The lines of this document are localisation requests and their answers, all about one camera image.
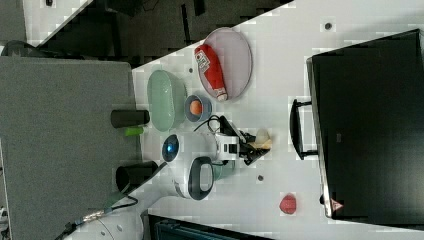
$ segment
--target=gray floor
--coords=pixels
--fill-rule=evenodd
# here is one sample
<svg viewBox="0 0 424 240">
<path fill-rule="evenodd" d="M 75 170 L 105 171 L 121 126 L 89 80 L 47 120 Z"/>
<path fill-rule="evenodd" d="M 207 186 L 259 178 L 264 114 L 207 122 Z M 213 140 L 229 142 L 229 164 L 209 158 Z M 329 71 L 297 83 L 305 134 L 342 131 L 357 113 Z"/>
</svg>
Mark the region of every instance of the gray floor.
<svg viewBox="0 0 424 240">
<path fill-rule="evenodd" d="M 205 12 L 199 16 L 195 16 L 193 0 L 130 2 L 143 6 L 142 1 L 145 3 L 145 10 L 140 7 L 135 16 L 121 12 L 116 14 L 117 34 L 123 56 L 117 60 L 132 62 L 133 67 L 184 48 L 188 44 L 186 40 L 199 41 L 219 27 L 232 27 L 291 0 L 205 0 Z M 184 31 L 181 11 L 183 4 L 187 9 L 190 39 L 186 39 Z M 109 19 L 101 19 L 102 14 L 100 18 L 99 15 L 94 16 L 91 9 L 79 14 L 44 47 L 87 56 L 114 56 L 112 40 L 115 33 L 112 32 Z"/>
<path fill-rule="evenodd" d="M 159 0 L 153 11 L 141 11 L 133 18 L 119 15 L 123 53 L 140 56 L 143 63 L 184 48 L 181 5 L 185 4 L 190 40 L 204 39 L 219 27 L 232 27 L 281 5 L 276 0 L 206 0 L 206 12 L 195 16 L 192 0 Z"/>
</svg>

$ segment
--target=red sticker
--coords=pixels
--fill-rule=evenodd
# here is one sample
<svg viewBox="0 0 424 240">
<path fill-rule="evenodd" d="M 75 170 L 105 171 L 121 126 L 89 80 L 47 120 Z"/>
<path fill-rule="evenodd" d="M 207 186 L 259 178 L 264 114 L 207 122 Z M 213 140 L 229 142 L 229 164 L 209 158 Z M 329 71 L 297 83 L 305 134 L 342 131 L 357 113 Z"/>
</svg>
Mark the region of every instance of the red sticker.
<svg viewBox="0 0 424 240">
<path fill-rule="evenodd" d="M 335 211 L 339 210 L 340 208 L 342 208 L 343 205 L 340 204 L 339 202 L 331 199 L 331 207 L 333 208 L 333 212 L 335 212 Z"/>
</svg>

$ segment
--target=black cup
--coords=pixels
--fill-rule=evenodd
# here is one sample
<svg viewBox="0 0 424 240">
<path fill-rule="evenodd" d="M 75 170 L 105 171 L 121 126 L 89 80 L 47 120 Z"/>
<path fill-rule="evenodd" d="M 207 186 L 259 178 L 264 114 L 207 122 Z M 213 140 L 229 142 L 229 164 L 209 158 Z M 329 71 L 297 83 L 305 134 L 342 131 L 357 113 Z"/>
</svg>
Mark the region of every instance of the black cup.
<svg viewBox="0 0 424 240">
<path fill-rule="evenodd" d="M 116 170 L 116 185 L 120 192 L 128 194 L 149 180 L 157 169 L 158 165 L 153 161 L 121 166 Z"/>
</svg>

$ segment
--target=gray mat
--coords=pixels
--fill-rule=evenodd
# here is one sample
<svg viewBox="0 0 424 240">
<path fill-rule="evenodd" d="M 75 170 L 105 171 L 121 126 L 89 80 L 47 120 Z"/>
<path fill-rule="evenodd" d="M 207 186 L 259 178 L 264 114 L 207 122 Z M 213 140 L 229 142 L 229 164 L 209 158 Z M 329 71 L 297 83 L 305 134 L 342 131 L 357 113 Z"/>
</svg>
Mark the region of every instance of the gray mat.
<svg viewBox="0 0 424 240">
<path fill-rule="evenodd" d="M 126 63 L 0 57 L 0 137 L 12 237 L 54 239 L 101 208 L 137 138 L 110 112 L 135 108 Z"/>
</svg>

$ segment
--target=blue bowl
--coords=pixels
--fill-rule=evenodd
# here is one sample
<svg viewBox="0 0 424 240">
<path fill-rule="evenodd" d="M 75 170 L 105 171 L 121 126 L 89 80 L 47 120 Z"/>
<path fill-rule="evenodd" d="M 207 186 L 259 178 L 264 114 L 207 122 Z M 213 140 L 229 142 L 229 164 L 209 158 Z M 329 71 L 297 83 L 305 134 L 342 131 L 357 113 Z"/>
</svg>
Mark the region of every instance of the blue bowl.
<svg viewBox="0 0 424 240">
<path fill-rule="evenodd" d="M 190 112 L 190 104 L 198 100 L 202 104 L 202 114 L 195 115 Z M 184 104 L 184 112 L 187 119 L 190 122 L 203 122 L 206 121 L 212 114 L 212 104 L 209 98 L 200 96 L 200 95 L 191 95 L 189 96 Z"/>
</svg>

